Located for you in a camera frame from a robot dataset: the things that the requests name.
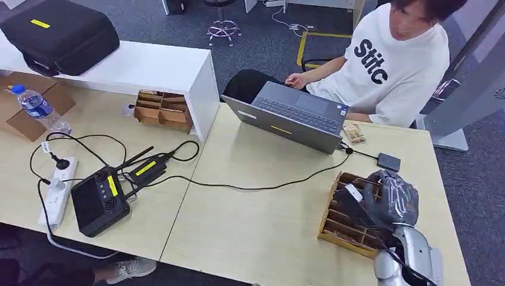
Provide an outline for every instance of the laptop lid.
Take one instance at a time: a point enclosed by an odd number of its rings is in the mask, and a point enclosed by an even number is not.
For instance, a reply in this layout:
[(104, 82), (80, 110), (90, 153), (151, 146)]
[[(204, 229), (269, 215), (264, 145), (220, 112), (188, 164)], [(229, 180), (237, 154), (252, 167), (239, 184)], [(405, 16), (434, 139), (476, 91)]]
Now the laptop lid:
[(342, 141), (340, 136), (318, 130), (267, 110), (262, 110), (251, 104), (224, 95), (222, 95), (222, 98), (242, 122), (312, 147), (326, 154), (333, 154), (338, 144)]

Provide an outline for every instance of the laptop keyboard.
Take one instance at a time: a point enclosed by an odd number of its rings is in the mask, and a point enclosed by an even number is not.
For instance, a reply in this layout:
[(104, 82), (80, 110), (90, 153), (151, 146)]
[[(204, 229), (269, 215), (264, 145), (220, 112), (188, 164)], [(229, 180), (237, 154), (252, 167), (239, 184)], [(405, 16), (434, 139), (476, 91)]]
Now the laptop keyboard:
[(317, 116), (315, 114), (291, 107), (286, 104), (282, 104), (277, 101), (268, 100), (267, 98), (263, 97), (258, 98), (254, 105), (263, 110), (268, 110), (272, 113), (282, 115), (289, 119), (312, 127), (316, 127), (329, 133), (337, 135), (340, 134), (340, 122)]

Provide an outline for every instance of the sneaker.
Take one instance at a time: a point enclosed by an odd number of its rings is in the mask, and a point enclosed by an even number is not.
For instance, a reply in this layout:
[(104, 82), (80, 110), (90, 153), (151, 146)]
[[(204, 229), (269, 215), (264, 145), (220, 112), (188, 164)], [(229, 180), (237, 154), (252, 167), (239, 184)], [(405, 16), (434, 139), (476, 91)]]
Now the sneaker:
[(156, 261), (135, 257), (132, 260), (115, 263), (117, 265), (117, 278), (107, 279), (107, 284), (116, 284), (125, 279), (133, 277), (142, 277), (151, 274), (156, 269)]

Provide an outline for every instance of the chair base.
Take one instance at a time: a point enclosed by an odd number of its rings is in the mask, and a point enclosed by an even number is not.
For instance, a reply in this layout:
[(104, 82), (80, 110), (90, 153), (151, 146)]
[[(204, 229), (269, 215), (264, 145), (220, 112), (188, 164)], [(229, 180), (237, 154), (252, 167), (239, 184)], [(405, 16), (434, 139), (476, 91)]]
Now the chair base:
[(210, 26), (207, 31), (207, 35), (210, 36), (209, 41), (211, 41), (208, 45), (214, 46), (212, 43), (213, 38), (228, 38), (230, 41), (229, 46), (233, 46), (232, 35), (242, 36), (238, 25), (229, 20), (217, 20), (214, 22), (215, 26)]

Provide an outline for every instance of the white t-shirt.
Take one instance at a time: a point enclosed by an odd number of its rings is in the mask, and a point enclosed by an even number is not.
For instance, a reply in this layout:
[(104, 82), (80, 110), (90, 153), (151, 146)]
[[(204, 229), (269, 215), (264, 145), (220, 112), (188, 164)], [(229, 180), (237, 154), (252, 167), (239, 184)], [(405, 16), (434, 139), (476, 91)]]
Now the white t-shirt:
[(307, 85), (319, 97), (370, 115), (373, 123), (409, 127), (449, 66), (447, 34), (439, 24), (406, 41), (391, 36), (391, 4), (365, 16), (354, 31), (342, 69)]

